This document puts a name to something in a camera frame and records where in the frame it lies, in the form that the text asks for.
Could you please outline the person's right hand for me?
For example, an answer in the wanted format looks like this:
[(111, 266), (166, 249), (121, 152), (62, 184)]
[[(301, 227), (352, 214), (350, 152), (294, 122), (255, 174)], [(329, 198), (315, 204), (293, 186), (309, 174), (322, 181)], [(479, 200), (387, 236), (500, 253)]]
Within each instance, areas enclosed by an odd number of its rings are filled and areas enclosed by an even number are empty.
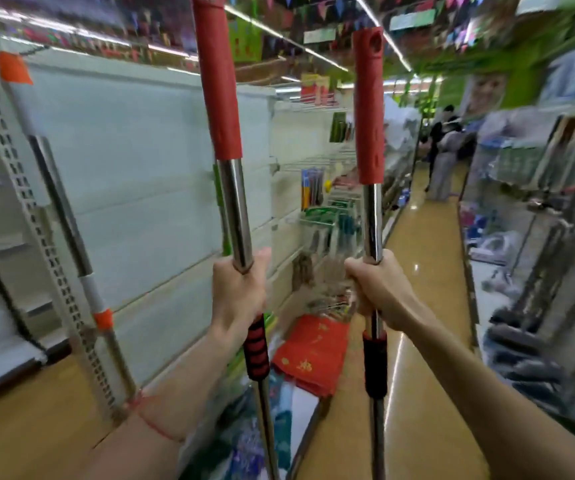
[(375, 312), (389, 328), (406, 333), (414, 322), (420, 300), (391, 250), (383, 250), (380, 263), (372, 265), (376, 266), (373, 272)]

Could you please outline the person's left hand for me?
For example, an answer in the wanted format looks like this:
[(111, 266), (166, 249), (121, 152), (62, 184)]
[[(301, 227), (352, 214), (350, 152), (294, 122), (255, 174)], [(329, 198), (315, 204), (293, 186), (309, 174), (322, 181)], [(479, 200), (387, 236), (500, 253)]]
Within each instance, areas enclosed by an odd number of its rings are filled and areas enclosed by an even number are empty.
[(239, 349), (265, 305), (266, 299), (258, 299), (253, 290), (253, 264), (243, 274), (232, 257), (221, 257), (213, 264), (210, 333), (222, 345)]

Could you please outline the steel mop pole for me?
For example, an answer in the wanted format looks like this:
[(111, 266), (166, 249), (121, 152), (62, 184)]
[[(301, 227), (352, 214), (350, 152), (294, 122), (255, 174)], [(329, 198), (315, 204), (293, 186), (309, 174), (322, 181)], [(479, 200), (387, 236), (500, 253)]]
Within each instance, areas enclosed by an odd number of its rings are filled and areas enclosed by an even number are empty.
[[(384, 181), (383, 30), (360, 29), (352, 36), (356, 62), (354, 120), (359, 182), (363, 188), (364, 260), (382, 260)], [(370, 398), (372, 478), (386, 480), (385, 409), (388, 391), (388, 339), (380, 312), (372, 306), (363, 334), (365, 388)]]
[[(228, 39), (225, 0), (191, 0), (203, 97), (223, 201), (234, 267), (250, 276), (254, 264), (242, 168), (242, 144), (236, 79)], [(253, 383), (257, 424), (268, 480), (281, 480), (269, 404), (270, 372), (262, 312), (251, 322), (243, 343), (244, 360)]]

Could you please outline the stack of red packets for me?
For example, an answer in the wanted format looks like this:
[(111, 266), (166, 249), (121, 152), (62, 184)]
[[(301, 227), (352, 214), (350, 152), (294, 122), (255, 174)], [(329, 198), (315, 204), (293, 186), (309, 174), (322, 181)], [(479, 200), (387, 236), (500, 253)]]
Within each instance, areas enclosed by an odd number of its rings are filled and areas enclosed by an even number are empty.
[(348, 346), (349, 323), (302, 315), (277, 349), (273, 368), (319, 398), (336, 393)]

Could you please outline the hanging colourful tool packets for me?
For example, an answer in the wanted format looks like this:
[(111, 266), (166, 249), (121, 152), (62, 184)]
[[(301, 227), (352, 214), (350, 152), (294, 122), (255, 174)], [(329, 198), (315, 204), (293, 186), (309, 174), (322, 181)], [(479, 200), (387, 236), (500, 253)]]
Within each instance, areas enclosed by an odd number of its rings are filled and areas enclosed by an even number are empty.
[(325, 171), (322, 168), (304, 168), (300, 170), (301, 198), (300, 209), (306, 211), (311, 207), (324, 204)]

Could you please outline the white shelving unit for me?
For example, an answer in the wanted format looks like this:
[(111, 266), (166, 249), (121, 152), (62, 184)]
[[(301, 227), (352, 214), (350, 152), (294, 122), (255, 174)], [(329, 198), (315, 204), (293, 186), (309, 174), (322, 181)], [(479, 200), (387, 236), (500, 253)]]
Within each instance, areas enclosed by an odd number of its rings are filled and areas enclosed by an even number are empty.
[[(221, 226), (200, 80), (7, 37), (0, 50), (27, 64), (29, 112), (50, 142), (129, 371), (147, 387), (211, 314)], [(96, 351), (123, 403), (99, 332)]]

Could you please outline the green hanging packet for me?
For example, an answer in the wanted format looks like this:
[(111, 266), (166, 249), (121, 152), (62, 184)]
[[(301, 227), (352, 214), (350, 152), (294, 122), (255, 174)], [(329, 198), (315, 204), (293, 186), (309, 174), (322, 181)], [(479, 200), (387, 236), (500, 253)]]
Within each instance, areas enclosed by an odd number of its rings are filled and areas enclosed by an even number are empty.
[(348, 143), (354, 140), (355, 125), (351, 112), (334, 112), (332, 116), (330, 143)]

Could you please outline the pile of blue patterned packets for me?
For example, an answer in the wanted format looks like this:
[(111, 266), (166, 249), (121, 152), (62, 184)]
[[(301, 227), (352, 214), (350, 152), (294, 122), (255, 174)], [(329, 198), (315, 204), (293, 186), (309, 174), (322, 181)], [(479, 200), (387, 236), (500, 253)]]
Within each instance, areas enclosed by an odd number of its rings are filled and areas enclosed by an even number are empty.
[[(293, 396), (296, 383), (286, 375), (269, 375), (269, 405), (274, 425), (280, 480), (293, 462)], [(193, 455), (178, 480), (267, 480), (264, 452), (252, 386), (231, 401), (216, 422), (214, 436)]]

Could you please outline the rack of mops and brooms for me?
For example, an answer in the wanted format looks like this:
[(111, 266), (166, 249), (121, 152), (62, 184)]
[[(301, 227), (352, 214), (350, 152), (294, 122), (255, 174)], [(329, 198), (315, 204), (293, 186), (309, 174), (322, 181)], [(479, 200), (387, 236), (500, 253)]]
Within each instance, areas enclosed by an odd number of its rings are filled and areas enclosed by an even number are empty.
[(484, 364), (575, 433), (575, 102), (493, 112), (459, 197)]

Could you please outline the steel pole with orange band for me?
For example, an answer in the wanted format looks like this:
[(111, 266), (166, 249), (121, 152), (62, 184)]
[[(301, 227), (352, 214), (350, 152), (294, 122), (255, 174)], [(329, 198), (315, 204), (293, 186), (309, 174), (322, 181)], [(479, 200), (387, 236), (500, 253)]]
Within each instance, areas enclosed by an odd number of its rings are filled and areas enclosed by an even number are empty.
[(30, 134), (27, 138), (45, 181), (97, 330), (106, 342), (109, 356), (125, 390), (127, 400), (131, 401), (137, 395), (138, 387), (118, 343), (113, 312), (101, 296), (90, 256), (84, 245), (75, 214), (53, 159), (50, 142), (47, 137), (35, 134)]

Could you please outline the green hanging banner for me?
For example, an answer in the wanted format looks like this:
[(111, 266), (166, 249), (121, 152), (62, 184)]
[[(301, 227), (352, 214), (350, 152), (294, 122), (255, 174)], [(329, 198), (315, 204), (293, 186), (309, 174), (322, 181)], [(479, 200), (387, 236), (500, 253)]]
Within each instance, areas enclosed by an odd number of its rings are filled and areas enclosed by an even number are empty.
[(235, 63), (259, 63), (262, 59), (262, 31), (255, 25), (235, 18), (228, 21), (228, 37)]

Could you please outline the ceiling light strip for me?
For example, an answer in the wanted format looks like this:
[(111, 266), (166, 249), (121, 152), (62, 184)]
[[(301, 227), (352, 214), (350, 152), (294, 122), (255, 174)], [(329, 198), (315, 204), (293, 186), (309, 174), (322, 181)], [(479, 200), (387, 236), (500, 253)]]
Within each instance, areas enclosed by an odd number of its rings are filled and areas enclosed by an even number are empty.
[(386, 28), (384, 28), (383, 23), (379, 21), (377, 15), (372, 10), (370, 5), (366, 2), (366, 0), (356, 0), (356, 3), (361, 7), (363, 12), (368, 16), (368, 18), (372, 21), (372, 23), (376, 27), (383, 29), (383, 37), (384, 37), (385, 41), (387, 42), (388, 46), (392, 49), (392, 51), (395, 53), (399, 62), (402, 64), (402, 66), (405, 68), (405, 70), (412, 75), (415, 74), (412, 65), (406, 59), (406, 57), (404, 56), (404, 54), (400, 50), (400, 48), (396, 45), (396, 43), (392, 39), (391, 35), (389, 34), (388, 30)]
[(315, 57), (316, 59), (319, 59), (319, 60), (321, 60), (321, 61), (323, 61), (323, 62), (325, 62), (325, 63), (343, 71), (343, 72), (350, 73), (350, 70), (347, 69), (347, 67), (341, 66), (340, 64), (338, 64), (334, 60), (332, 60), (328, 57), (325, 57), (324, 55), (320, 54), (319, 52), (316, 52), (315, 50), (313, 50), (311, 48), (305, 47), (305, 46), (297, 43), (296, 41), (293, 41), (291, 38), (288, 38), (288, 37), (282, 35), (280, 32), (272, 29), (271, 27), (260, 22), (256, 18), (253, 18), (247, 14), (244, 14), (243, 12), (236, 9), (235, 7), (232, 7), (228, 4), (225, 4), (224, 9), (229, 15), (233, 15), (240, 20), (243, 20), (245, 22), (250, 23), (253, 27), (260, 29), (265, 34), (273, 36), (274, 38), (282, 39), (283, 41), (292, 45), (293, 47), (299, 48), (302, 52), (305, 52), (306, 54), (311, 55), (312, 57)]

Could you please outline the white hanging sign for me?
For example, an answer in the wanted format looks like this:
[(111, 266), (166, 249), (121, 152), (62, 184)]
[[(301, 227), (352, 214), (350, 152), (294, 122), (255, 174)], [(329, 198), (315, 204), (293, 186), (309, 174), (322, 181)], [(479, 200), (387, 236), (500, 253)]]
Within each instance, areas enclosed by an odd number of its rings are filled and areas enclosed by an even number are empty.
[(305, 31), (303, 35), (304, 45), (315, 45), (320, 43), (332, 42), (337, 38), (337, 29), (335, 27), (325, 27), (316, 30)]

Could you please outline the pale green hanging sign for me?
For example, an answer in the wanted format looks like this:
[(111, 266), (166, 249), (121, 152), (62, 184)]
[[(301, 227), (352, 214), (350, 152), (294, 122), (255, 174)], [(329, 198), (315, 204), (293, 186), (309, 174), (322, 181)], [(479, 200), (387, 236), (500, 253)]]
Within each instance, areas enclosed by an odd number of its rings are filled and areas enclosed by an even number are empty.
[(390, 19), (389, 31), (403, 31), (432, 25), (436, 19), (437, 10), (435, 8), (425, 9), (418, 12), (395, 15)]

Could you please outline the orange paper tag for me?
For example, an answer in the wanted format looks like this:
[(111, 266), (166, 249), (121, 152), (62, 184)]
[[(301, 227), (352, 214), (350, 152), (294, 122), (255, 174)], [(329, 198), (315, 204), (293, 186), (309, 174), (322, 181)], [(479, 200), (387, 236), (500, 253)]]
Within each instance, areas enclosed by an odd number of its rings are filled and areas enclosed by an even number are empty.
[(33, 80), (19, 54), (0, 51), (0, 79), (11, 84), (33, 85)]

